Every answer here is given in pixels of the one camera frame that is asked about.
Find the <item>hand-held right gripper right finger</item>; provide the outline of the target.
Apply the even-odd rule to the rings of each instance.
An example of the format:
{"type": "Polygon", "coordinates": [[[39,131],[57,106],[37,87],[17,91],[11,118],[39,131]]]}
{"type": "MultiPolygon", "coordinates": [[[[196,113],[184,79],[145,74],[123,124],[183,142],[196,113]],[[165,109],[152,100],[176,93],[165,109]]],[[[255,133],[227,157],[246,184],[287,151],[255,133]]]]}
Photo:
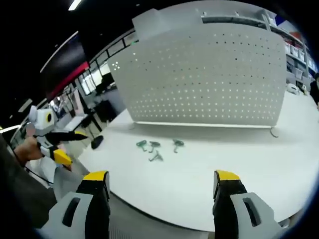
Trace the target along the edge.
{"type": "Polygon", "coordinates": [[[279,239],[286,231],[273,209],[232,172],[214,171],[213,200],[216,239],[279,239]]]}

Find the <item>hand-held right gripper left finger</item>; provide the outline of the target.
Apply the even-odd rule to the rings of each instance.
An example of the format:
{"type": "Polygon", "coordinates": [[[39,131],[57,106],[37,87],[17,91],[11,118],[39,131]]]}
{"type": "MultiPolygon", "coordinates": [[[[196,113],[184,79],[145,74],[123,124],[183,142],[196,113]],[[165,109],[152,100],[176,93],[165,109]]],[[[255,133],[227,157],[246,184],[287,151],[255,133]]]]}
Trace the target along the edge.
{"type": "Polygon", "coordinates": [[[51,208],[39,234],[44,239],[108,239],[109,185],[108,171],[84,176],[75,192],[68,192],[51,208]]]}

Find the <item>person's left hand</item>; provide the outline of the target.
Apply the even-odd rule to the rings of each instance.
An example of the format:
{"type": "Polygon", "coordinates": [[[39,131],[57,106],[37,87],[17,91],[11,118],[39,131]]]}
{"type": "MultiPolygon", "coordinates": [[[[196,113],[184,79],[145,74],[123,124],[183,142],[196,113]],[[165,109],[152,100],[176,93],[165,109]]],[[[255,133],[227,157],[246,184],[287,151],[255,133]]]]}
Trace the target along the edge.
{"type": "Polygon", "coordinates": [[[34,137],[26,138],[22,144],[14,149],[14,153],[21,166],[25,166],[29,161],[43,157],[38,147],[38,142],[34,137]]]}

